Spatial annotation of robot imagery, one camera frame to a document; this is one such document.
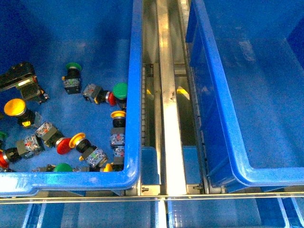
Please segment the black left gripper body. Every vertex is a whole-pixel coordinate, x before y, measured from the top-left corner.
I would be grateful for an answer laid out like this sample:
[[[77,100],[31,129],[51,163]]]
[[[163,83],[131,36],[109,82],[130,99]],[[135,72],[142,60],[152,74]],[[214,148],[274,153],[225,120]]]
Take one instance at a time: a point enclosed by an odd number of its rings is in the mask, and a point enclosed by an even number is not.
[[[0,91],[15,87],[17,83],[27,80],[35,75],[35,70],[30,62],[24,61],[10,67],[6,73],[0,75]]]

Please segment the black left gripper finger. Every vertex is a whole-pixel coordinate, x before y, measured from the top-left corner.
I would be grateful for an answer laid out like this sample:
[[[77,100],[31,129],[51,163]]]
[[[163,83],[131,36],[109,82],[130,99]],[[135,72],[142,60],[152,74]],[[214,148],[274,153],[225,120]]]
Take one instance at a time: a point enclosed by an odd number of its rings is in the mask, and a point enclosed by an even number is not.
[[[33,101],[39,104],[49,99],[48,94],[38,84],[36,78],[28,78],[16,84],[16,88],[20,91],[25,101]]]

